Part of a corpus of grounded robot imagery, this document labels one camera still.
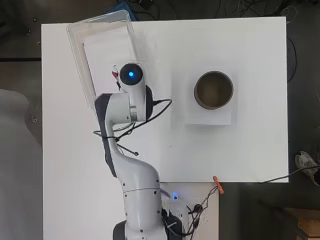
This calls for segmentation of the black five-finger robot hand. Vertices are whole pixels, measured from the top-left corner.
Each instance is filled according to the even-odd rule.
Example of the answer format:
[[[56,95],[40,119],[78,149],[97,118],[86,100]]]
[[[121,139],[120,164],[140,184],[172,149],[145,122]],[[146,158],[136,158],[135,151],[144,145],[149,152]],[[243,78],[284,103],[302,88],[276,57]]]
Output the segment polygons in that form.
[[[112,76],[115,78],[116,85],[118,87],[118,90],[120,91],[121,90],[121,85],[120,85],[120,82],[119,82],[119,72],[118,72],[118,69],[117,69],[116,65],[113,65]]]

